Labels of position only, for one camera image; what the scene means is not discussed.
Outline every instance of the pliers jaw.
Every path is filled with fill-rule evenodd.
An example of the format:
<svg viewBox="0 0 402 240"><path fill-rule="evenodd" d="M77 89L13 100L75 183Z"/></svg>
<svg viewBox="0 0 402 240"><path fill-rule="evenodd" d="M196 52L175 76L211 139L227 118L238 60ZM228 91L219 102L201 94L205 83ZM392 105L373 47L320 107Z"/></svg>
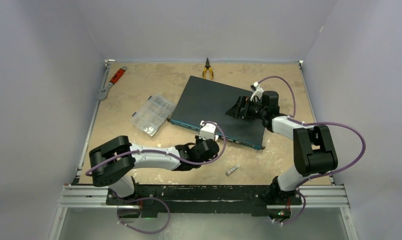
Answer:
<svg viewBox="0 0 402 240"><path fill-rule="evenodd" d="M213 70L212 67L210 66L210 62L209 62L209 58L207 57L207 61L205 62L205 67L204 67L204 71L202 72L202 78L206 79L206 73L207 70L210 72L210 79L213 79Z"/></svg>

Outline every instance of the table top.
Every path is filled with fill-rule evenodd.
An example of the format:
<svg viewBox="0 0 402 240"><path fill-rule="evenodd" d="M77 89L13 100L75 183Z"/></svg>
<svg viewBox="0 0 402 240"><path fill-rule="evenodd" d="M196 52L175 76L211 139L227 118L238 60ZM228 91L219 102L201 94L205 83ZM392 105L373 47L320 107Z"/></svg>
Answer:
<svg viewBox="0 0 402 240"><path fill-rule="evenodd" d="M263 63L214 63L210 62L214 79L219 83L250 90L250 85L267 76L277 75L291 85L296 100L295 119L313 122L313 114L298 64ZM89 151L120 136L141 146L168 148L194 141L196 132L165 122L150 137L131 123L137 112L154 94L177 103L190 76L202 77L204 63L132 63L114 62L107 76L107 83L123 66L127 71L110 89L107 99L101 101L93 123L86 149L83 173L90 168ZM272 78L261 83L265 91L279 94L280 112L292 114L291 92L280 79ZM159 168L141 168L129 171L129 175L141 184L194 184L194 185L269 185L294 164L293 142L279 134L265 130L264 150L229 143L222 157L212 164L190 171L169 171ZM239 165L230 176L225 172ZM92 178L82 174L80 184L91 184ZM306 184L330 185L329 177L316 178Z"/></svg>

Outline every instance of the red handle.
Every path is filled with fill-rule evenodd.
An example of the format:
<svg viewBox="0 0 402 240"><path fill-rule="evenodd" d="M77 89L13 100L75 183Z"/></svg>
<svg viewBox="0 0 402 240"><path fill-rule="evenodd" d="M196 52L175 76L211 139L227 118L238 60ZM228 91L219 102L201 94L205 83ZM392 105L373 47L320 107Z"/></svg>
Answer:
<svg viewBox="0 0 402 240"><path fill-rule="evenodd" d="M123 76L124 73L125 73L125 70L123 70L123 69L120 68L120 69L114 74L114 76L112 76L112 78L111 78L111 80L110 80L110 83L112 83L112 84L117 83L117 81Z"/></svg>

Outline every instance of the small metal part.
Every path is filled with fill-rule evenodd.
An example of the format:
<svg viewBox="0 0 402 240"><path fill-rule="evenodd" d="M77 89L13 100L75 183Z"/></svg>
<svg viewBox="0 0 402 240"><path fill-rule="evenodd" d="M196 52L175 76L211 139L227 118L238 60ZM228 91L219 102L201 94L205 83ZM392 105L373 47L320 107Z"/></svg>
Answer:
<svg viewBox="0 0 402 240"><path fill-rule="evenodd" d="M239 168L239 166L236 165L236 166L232 167L231 169L227 170L227 171L226 171L226 176L231 175L231 174L232 174L233 172L235 172L235 170L237 170L238 168Z"/></svg>

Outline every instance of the red and gray tool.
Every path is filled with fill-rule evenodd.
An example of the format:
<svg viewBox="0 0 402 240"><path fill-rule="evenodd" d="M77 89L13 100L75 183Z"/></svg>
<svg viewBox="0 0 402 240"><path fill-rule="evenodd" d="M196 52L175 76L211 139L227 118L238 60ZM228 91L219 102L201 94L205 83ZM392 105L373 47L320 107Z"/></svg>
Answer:
<svg viewBox="0 0 402 240"><path fill-rule="evenodd" d="M110 88L117 83L117 81L122 77L122 75L126 72L128 68L125 66L122 66L115 74L112 76L111 80L109 81L108 85L105 86L98 94L98 100L102 101L105 100L108 96L108 92L110 91Z"/></svg>

